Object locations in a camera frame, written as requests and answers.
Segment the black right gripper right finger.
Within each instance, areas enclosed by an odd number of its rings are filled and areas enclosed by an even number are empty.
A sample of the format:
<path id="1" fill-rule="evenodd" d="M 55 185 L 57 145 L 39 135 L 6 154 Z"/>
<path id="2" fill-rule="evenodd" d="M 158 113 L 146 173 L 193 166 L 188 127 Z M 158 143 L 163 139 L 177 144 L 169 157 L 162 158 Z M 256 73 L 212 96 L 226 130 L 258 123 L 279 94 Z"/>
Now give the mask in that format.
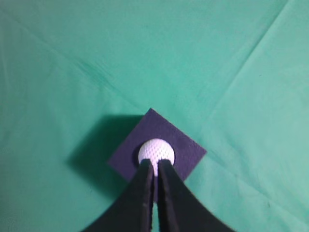
<path id="1" fill-rule="evenodd" d="M 187 188 L 167 159 L 158 163 L 158 217 L 161 232 L 232 232 Z"/>

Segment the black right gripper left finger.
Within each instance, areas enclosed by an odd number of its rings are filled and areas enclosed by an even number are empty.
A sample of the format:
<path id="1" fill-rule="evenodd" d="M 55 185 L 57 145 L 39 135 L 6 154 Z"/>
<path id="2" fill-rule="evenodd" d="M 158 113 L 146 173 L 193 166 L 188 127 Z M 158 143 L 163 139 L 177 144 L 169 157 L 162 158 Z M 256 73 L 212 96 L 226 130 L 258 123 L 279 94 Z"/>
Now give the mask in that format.
<path id="1" fill-rule="evenodd" d="M 149 232 L 152 229 L 154 170 L 144 159 L 122 194 L 85 232 Z"/>

